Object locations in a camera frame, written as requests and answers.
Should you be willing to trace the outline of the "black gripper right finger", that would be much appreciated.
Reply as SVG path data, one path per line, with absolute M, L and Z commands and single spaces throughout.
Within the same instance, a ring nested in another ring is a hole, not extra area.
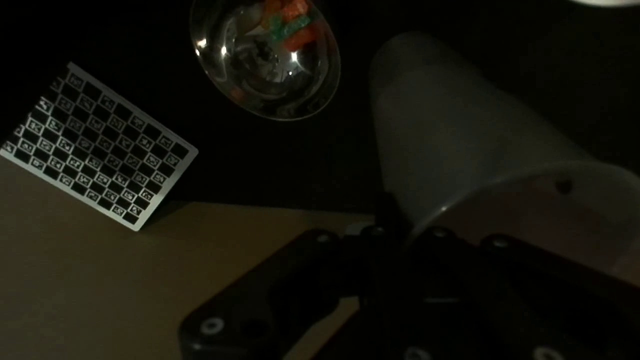
M 506 235 L 469 244 L 428 228 L 409 257 L 443 278 L 506 360 L 640 360 L 640 293 Z

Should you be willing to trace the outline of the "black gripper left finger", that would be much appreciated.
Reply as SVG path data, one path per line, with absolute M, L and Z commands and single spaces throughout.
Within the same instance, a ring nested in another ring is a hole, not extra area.
M 311 360 L 388 360 L 373 299 L 371 257 L 398 251 L 399 235 L 311 228 L 203 300 L 180 322 L 181 360 L 283 360 L 345 299 L 359 309 Z

